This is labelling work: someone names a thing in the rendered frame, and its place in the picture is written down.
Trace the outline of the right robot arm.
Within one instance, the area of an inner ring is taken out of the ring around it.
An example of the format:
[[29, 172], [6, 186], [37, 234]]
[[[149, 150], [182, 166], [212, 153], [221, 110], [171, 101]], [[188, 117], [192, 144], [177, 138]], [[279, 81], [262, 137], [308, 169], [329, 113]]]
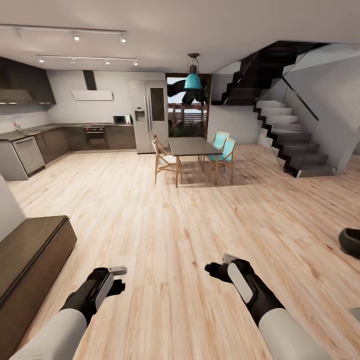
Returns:
[[294, 319], [250, 262], [223, 254], [204, 267], [213, 278], [233, 283], [258, 327], [272, 360], [335, 360]]

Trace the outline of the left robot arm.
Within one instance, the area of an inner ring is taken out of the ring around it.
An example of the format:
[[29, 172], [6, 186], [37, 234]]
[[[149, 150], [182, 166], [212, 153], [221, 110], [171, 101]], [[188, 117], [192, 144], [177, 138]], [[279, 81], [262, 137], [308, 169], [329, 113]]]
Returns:
[[48, 324], [9, 360], [73, 360], [81, 339], [105, 298], [120, 295], [124, 266], [98, 267]]

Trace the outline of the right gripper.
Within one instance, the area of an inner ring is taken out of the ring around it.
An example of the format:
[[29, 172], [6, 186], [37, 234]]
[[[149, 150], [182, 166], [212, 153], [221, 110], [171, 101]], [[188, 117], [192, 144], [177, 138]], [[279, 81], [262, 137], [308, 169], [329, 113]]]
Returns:
[[209, 275], [213, 278], [220, 279], [223, 282], [228, 282], [224, 277], [224, 268], [225, 264], [218, 264], [216, 262], [212, 262], [211, 264], [207, 264], [204, 267], [206, 272], [209, 272]]

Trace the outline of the cauldron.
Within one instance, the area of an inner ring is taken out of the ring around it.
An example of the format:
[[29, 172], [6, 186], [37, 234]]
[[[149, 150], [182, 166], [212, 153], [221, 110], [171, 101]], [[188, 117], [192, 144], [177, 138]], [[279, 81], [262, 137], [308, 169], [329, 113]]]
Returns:
[[360, 230], [345, 228], [339, 234], [339, 243], [344, 253], [355, 256], [360, 259]]

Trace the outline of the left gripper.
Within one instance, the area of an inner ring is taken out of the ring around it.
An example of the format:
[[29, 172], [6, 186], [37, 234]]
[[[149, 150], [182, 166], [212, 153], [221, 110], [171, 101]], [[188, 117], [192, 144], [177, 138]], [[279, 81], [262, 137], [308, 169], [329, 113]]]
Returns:
[[113, 285], [108, 292], [106, 298], [109, 296], [120, 295], [123, 291], [125, 291], [126, 284], [122, 282], [122, 279], [113, 279]]

